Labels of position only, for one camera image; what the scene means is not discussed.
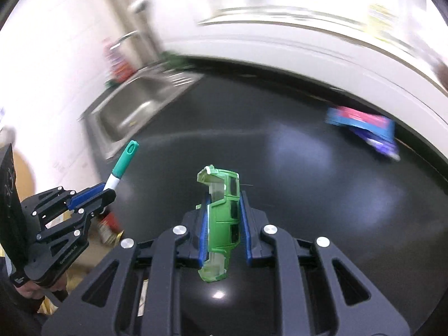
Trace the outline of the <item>gloved left hand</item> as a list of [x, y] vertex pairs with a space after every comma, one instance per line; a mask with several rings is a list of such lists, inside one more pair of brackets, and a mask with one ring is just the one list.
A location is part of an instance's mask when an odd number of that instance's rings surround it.
[[43, 288], [38, 284], [28, 281], [21, 287], [15, 287], [18, 293], [26, 299], [39, 300], [43, 298], [46, 293], [54, 293], [67, 290], [67, 273], [65, 272], [50, 288]]

